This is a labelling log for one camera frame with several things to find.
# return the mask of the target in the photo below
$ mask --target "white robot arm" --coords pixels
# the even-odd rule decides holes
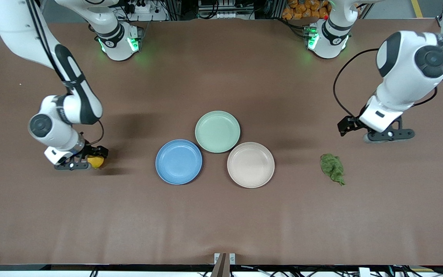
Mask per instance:
[[[346,47],[348,34],[358,18],[355,3],[376,3],[383,0],[332,0],[328,19],[319,19],[310,27],[316,29],[307,47],[321,58],[335,58]]]
[[[380,46],[376,63],[383,82],[358,119],[347,116],[340,121],[341,136],[367,128],[366,142],[410,139],[415,133],[401,131],[401,115],[443,80],[443,26],[441,33],[392,34]],[[399,129],[392,128],[394,122],[399,122]]]
[[[56,0],[56,3],[81,15],[91,25],[102,51],[114,61],[123,61],[138,52],[142,28],[119,22],[109,6],[118,0]]]
[[[72,124],[95,124],[102,117],[102,104],[72,54],[49,31],[33,0],[0,0],[0,36],[16,55],[55,69],[67,87],[64,95],[44,98],[39,113],[28,123],[32,137],[48,146],[45,156],[59,165],[89,148]]]

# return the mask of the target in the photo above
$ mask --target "plate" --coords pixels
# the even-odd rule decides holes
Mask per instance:
[[[155,167],[165,182],[187,184],[201,171],[201,151],[189,140],[172,140],[158,151]]]
[[[196,124],[196,140],[206,151],[227,152],[237,144],[240,125],[228,112],[216,110],[202,116]]]
[[[240,186],[263,186],[275,172],[275,160],[262,144],[245,142],[235,147],[227,161],[228,174]]]

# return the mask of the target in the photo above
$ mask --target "leaf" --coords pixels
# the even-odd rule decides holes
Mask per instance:
[[[329,153],[320,156],[320,168],[334,182],[338,182],[341,186],[346,185],[343,179],[343,164],[338,156]]]

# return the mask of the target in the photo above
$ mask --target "lemon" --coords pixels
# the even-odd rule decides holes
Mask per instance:
[[[92,165],[94,169],[102,166],[104,158],[101,156],[88,156],[87,161]]]

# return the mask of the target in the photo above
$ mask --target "green plate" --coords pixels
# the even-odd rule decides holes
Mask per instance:
[[[223,153],[239,141],[240,125],[228,112],[216,110],[202,116],[196,124],[196,140],[206,151]]]

